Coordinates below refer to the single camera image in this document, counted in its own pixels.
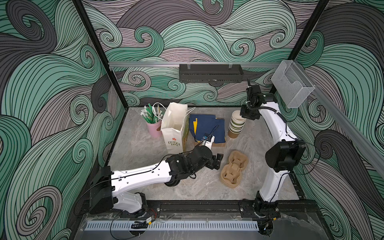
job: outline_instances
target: white paper bag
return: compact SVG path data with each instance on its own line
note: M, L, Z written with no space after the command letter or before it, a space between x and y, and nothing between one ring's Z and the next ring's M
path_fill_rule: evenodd
M168 153L185 152L189 132L187 115L194 109L187 111L188 105L170 103L161 122L161 132L166 143Z

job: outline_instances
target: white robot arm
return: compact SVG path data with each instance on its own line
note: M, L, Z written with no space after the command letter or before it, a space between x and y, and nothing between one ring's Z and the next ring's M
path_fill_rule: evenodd
M130 190L160 182L173 187L203 167L220 169L223 155L212 155L214 140L215 136L204 136L192 151L174 154L147 167L113 172L109 166L101 168L91 182L89 212L99 214L113 208L137 213L146 207L145 195Z
M269 170L257 195L260 205L268 205L278 200L282 183L293 167L299 163L306 145L298 141L287 126L275 96L271 93L262 93L260 86L251 86L249 80L247 104L242 106L240 114L251 120L263 116L272 135L274 146L265 154Z

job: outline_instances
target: wall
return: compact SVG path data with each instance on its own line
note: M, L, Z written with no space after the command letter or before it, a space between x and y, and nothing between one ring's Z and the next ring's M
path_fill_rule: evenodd
M0 239L73 238L124 108L71 0L1 1L0 32Z
M109 61L287 59L318 0L83 0ZM115 68L131 106L241 105L246 83L180 83L178 68ZM271 69L244 69L268 91Z
M383 1L330 1L297 61L371 143L383 149ZM321 103L286 109L288 125L309 146L296 173L317 201L335 239L384 237L384 180Z

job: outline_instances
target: pink cup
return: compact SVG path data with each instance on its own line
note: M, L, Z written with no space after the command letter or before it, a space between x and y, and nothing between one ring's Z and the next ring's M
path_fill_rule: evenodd
M151 137L161 137L163 135L163 133L160 130L161 120L158 121L157 123L147 123L147 128Z

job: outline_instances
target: clear acrylic holder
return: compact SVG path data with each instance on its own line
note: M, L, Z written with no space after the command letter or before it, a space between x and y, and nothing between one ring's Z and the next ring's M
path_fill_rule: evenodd
M298 108L314 90L304 68L292 60L283 60L271 80L287 108Z

